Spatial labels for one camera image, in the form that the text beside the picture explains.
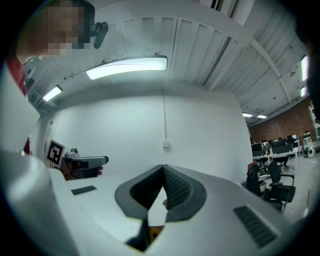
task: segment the red object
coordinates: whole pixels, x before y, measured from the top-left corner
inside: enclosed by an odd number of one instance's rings
[[[6,58],[6,63],[8,69],[16,83],[19,87],[20,91],[23,93],[25,97],[27,97],[27,88],[25,85],[26,74],[25,74],[25,66],[21,64],[21,62],[16,57],[16,53],[10,54]],[[29,138],[27,139],[23,151],[30,155],[30,141]]]

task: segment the brick wall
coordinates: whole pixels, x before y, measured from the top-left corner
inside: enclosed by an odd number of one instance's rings
[[[307,97],[299,104],[289,110],[271,118],[263,123],[250,127],[252,142],[264,140],[276,140],[279,137],[287,138],[288,135],[297,135],[300,145],[303,145],[303,134],[309,131],[311,139],[315,141],[315,130],[308,111],[310,97]]]

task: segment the white wall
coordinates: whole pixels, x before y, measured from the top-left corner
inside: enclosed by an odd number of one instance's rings
[[[51,136],[83,157],[108,156],[103,175],[173,164],[244,181],[252,152],[236,97],[186,84],[163,86],[169,149],[162,148],[160,84],[113,85],[76,95],[61,105]]]

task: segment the chair armrest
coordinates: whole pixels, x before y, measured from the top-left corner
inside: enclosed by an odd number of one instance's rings
[[[274,183],[270,183],[269,187],[276,187],[276,186],[282,186],[282,182],[274,182]]]
[[[293,174],[283,174],[281,173],[280,176],[284,176],[284,177],[291,177],[292,178],[292,186],[295,183],[295,176]]]

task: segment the white table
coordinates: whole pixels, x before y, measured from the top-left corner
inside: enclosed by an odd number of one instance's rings
[[[253,160],[259,160],[262,158],[268,158],[268,165],[271,162],[272,158],[283,158],[286,157],[288,155],[292,155],[294,154],[295,156],[295,160],[294,160],[294,171],[296,172],[298,170],[298,147],[294,147],[292,151],[290,152],[285,152],[285,153],[281,153],[281,154],[265,154],[265,155],[260,155],[260,156],[254,156]]]

